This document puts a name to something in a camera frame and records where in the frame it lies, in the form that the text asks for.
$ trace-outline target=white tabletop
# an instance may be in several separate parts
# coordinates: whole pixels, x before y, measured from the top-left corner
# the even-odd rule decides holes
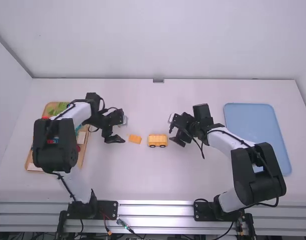
[[[225,124],[223,107],[236,102],[274,107],[293,168],[281,200],[306,202],[306,107],[295,81],[229,79],[34,80],[0,165],[0,202],[68,201],[54,176],[27,172],[24,163],[44,106],[82,99],[87,92],[98,93],[107,107],[123,108],[129,118],[128,126],[113,129],[124,144],[105,144],[100,131],[90,135],[82,174],[98,199],[212,200],[233,187],[231,163],[216,149],[205,147],[202,159],[194,143],[149,148],[147,136],[168,134],[170,113],[192,114],[196,104],[208,103],[214,122]],[[142,144],[128,142],[127,134],[142,136]]]

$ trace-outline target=light blue mat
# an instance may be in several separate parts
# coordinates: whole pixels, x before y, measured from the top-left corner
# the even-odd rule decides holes
[[[274,108],[269,104],[228,103],[224,106],[226,127],[232,133],[255,143],[268,142],[274,148],[282,174],[292,173],[292,166]]]

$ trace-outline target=white robotic arm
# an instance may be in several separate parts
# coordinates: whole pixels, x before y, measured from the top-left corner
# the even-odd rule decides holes
[[[194,116],[186,112],[171,115],[170,133],[174,127],[178,131],[170,140],[185,147],[193,138],[198,138],[231,160],[234,188],[214,197],[211,209],[216,218],[222,219],[226,214],[273,198],[277,198],[278,203],[278,198],[286,193],[286,185],[272,146],[244,140],[224,125],[214,124],[207,104],[195,105],[193,110]],[[255,173],[253,165],[264,170]]]
[[[105,109],[104,100],[95,93],[88,93],[85,99],[72,101],[57,116],[38,119],[34,123],[33,163],[44,172],[61,179],[72,197],[71,203],[78,202],[85,205],[85,209],[95,202],[96,196],[76,166],[78,151],[75,129],[80,125],[90,124],[102,129],[106,143],[125,142],[118,135],[111,136],[114,125],[124,124],[126,118],[123,110],[116,108],[108,115],[103,115],[106,112],[108,109]],[[86,215],[92,217],[94,213],[89,211]]]

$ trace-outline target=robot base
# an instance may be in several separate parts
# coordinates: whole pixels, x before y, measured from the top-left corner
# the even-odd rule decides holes
[[[244,210],[223,214],[215,202],[196,202],[194,204],[194,219],[197,222],[236,222],[244,215]]]
[[[95,215],[83,214],[81,208],[73,203],[70,203],[67,208],[66,219],[94,219],[94,220],[103,220],[104,216],[106,220],[116,220],[117,219],[117,210],[118,202],[117,201],[96,201]]]

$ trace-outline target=wooden tray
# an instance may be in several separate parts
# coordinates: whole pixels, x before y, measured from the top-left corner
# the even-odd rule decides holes
[[[66,109],[67,104],[68,104],[68,102],[49,102],[45,106],[42,116],[44,116],[44,117],[45,116],[46,117],[55,116],[55,115],[59,114],[60,112],[62,112],[64,109]],[[77,131],[77,136],[76,136],[76,139],[78,139],[80,137],[80,141],[81,141],[81,143],[83,143],[83,144],[78,144],[78,146],[80,147],[80,152],[78,153],[77,166],[80,169],[83,166],[84,155],[85,155],[87,140],[88,140],[88,136],[89,136],[89,132],[87,130],[88,127],[89,127],[89,125],[82,126]],[[35,167],[35,165],[33,163],[32,149],[30,149],[30,151],[28,153],[28,156],[27,156],[24,167],[29,172],[35,172],[35,173],[43,172],[43,170],[41,168]]]

